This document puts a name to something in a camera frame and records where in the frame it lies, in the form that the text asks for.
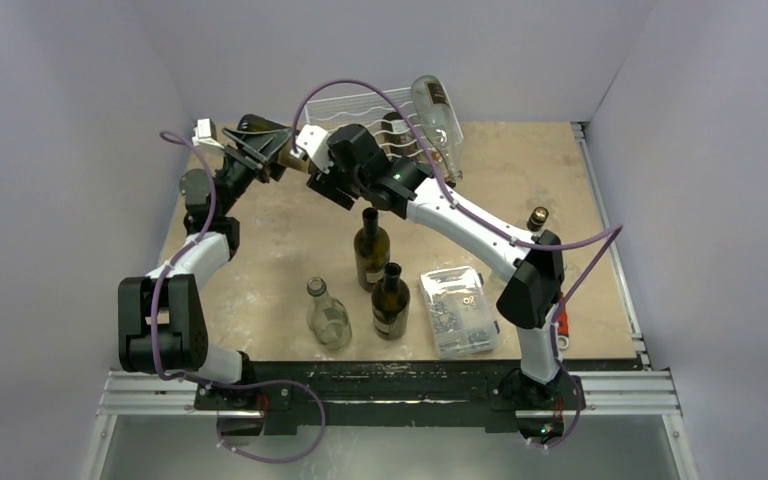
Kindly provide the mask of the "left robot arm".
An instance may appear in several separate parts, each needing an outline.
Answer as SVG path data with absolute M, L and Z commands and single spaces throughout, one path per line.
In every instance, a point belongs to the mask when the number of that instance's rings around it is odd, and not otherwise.
M 236 255 L 241 227 L 229 211 L 254 182 L 278 181 L 289 127 L 245 115 L 226 130 L 222 144 L 209 119 L 197 121 L 191 139 L 171 132 L 163 140 L 187 147 L 200 167 L 187 171 L 178 189 L 185 202 L 185 240 L 161 265 L 123 279 L 118 296 L 118 358 L 129 373 L 189 380 L 219 388 L 232 408 L 257 399 L 258 382 L 248 355 L 209 339 L 200 291 Z

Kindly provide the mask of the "olive green wine bottle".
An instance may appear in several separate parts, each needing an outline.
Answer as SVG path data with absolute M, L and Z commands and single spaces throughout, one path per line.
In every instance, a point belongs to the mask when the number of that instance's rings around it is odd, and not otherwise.
M 270 172 L 278 167 L 305 174 L 315 171 L 315 166 L 305 153 L 291 150 L 290 127 L 255 114 L 245 114 L 237 124 L 237 136 L 245 145 L 257 150 L 270 160 Z

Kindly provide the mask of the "clear glass wine bottle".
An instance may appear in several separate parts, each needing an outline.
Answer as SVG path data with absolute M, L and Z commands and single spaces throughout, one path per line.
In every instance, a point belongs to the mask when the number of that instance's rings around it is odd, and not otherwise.
M 464 137 L 442 82 L 433 75 L 417 78 L 411 99 L 429 144 L 438 152 L 448 184 L 463 179 L 461 154 Z

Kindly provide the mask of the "dark green wine bottle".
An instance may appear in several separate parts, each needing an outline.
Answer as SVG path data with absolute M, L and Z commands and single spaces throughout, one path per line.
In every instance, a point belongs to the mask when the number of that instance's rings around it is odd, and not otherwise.
M 359 286 L 371 292 L 382 279 L 384 268 L 390 262 L 391 240 L 379 225 L 379 211 L 368 207 L 362 212 L 362 227 L 353 239 L 354 258 Z

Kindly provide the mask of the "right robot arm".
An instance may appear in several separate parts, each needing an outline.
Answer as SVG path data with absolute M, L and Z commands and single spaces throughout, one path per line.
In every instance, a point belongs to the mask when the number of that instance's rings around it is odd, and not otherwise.
M 561 391 L 563 373 L 553 328 L 562 311 L 563 259 L 559 238 L 532 238 L 451 190 L 431 168 L 409 157 L 391 159 L 360 124 L 334 132 L 306 125 L 292 150 L 315 168 L 307 185 L 345 209 L 359 199 L 425 226 L 490 267 L 505 283 L 496 309 L 517 329 L 521 362 L 513 391 L 544 407 Z

